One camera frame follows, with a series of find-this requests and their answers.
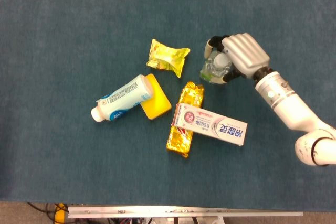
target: food packet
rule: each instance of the food packet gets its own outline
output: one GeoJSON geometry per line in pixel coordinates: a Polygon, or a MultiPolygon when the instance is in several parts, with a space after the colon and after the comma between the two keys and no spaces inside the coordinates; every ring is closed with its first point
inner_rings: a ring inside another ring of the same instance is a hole
{"type": "MultiPolygon", "coordinates": [[[[196,85],[195,83],[190,81],[182,89],[178,103],[186,103],[200,108],[203,101],[203,95],[203,86],[196,85]]],[[[166,148],[168,150],[179,152],[184,157],[188,157],[192,137],[193,131],[172,126],[170,129],[166,148]]]]}
{"type": "Polygon", "coordinates": [[[173,70],[177,77],[181,77],[184,58],[189,54],[189,48],[167,47],[155,39],[152,40],[147,66],[157,69],[173,70]]]}

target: toothpaste tube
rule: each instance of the toothpaste tube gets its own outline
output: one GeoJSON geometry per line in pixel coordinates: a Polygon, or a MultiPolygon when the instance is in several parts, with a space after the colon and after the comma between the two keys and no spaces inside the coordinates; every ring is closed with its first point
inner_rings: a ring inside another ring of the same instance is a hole
{"type": "Polygon", "coordinates": [[[153,86],[140,74],[112,94],[100,98],[97,106],[91,110],[91,115],[97,122],[113,121],[140,102],[151,99],[153,95],[153,86]]]}
{"type": "Polygon", "coordinates": [[[172,126],[211,136],[239,146],[244,144],[247,129],[247,123],[185,103],[176,105],[172,126]]]}

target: white robotic arm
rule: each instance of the white robotic arm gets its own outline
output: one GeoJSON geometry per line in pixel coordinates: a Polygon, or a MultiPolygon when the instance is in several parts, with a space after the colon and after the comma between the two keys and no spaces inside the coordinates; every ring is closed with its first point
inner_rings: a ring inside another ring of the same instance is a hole
{"type": "Polygon", "coordinates": [[[308,165],[336,164],[336,130],[322,122],[278,72],[268,67],[269,57],[249,34],[215,36],[207,42],[204,57],[212,47],[224,52],[234,70],[225,82],[243,76],[254,79],[256,90],[291,130],[308,134],[296,141],[298,158],[308,165]]]}

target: gold foil package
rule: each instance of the gold foil package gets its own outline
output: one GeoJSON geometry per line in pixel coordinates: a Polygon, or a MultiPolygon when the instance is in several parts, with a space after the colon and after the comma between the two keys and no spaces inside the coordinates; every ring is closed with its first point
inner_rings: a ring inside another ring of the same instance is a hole
{"type": "Polygon", "coordinates": [[[157,69],[172,70],[177,77],[180,78],[184,65],[184,58],[189,52],[189,48],[171,48],[153,39],[149,52],[149,61],[146,65],[157,69]]]}
{"type": "MultiPolygon", "coordinates": [[[[178,103],[186,103],[200,108],[204,96],[204,88],[202,85],[196,85],[193,82],[188,82],[182,89],[178,103]]],[[[193,132],[179,127],[172,126],[170,129],[166,148],[176,151],[184,157],[188,157],[191,146],[193,132]]]]}

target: sponge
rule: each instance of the sponge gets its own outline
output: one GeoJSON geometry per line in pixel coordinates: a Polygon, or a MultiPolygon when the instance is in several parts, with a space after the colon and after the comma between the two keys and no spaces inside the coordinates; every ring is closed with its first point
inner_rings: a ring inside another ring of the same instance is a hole
{"type": "Polygon", "coordinates": [[[146,113],[148,119],[152,120],[162,115],[164,112],[170,110],[172,105],[170,104],[168,98],[161,89],[159,83],[157,82],[155,76],[150,73],[146,76],[154,89],[154,96],[152,99],[141,102],[141,107],[146,113]]]}

